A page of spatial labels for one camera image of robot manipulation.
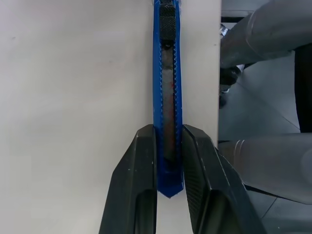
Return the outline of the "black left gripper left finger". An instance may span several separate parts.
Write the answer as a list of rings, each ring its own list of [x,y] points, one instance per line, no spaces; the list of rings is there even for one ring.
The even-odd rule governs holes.
[[[113,171],[98,234],[156,234],[156,166],[149,124],[136,132]]]

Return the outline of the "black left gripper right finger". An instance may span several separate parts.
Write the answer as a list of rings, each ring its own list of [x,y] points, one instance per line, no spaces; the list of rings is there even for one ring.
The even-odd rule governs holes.
[[[203,130],[184,125],[182,161],[193,234],[266,234],[240,176]]]

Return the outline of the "blue utility knife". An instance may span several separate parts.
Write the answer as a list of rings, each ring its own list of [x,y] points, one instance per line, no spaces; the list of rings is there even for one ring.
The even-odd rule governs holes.
[[[156,131],[158,190],[168,198],[181,192],[182,88],[180,0],[152,0],[153,125]]]

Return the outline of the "black upright bar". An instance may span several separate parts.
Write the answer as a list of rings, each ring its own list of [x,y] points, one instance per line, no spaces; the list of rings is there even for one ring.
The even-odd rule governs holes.
[[[294,93],[302,133],[312,133],[312,43],[295,50]]]

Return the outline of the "silver metal clamp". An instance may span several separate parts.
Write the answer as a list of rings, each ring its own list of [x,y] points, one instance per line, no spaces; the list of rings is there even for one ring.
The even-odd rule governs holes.
[[[219,29],[220,36],[223,38],[227,35],[228,32],[229,32],[229,29],[224,24],[221,23],[220,29]]]

